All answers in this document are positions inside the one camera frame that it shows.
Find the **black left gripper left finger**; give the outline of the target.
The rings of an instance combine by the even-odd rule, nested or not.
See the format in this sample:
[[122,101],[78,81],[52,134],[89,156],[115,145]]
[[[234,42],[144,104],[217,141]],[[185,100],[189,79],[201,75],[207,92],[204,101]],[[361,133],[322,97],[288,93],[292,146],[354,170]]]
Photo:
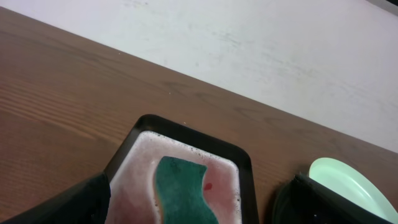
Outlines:
[[104,224],[110,197],[109,180],[100,172],[3,224]]

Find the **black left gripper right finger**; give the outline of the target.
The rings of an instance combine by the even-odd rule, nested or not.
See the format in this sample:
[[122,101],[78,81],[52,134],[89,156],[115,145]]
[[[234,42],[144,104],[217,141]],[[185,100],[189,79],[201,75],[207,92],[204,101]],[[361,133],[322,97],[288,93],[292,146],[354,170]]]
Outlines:
[[388,224],[322,184],[297,174],[279,190],[273,210],[273,224]]

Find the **mint green plate front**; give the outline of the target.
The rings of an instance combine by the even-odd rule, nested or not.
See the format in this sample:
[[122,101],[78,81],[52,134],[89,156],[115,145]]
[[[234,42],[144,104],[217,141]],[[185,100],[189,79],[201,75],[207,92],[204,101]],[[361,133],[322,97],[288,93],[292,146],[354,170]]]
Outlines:
[[312,162],[308,176],[378,217],[397,223],[397,211],[384,194],[348,164],[322,157]]

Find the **green yellow sponge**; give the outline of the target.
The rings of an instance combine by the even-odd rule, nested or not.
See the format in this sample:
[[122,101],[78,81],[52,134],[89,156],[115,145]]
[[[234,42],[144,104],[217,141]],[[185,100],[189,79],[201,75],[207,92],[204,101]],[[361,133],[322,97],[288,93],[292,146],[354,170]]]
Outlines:
[[164,224],[216,224],[203,196],[207,166],[164,156],[155,170],[154,187]]

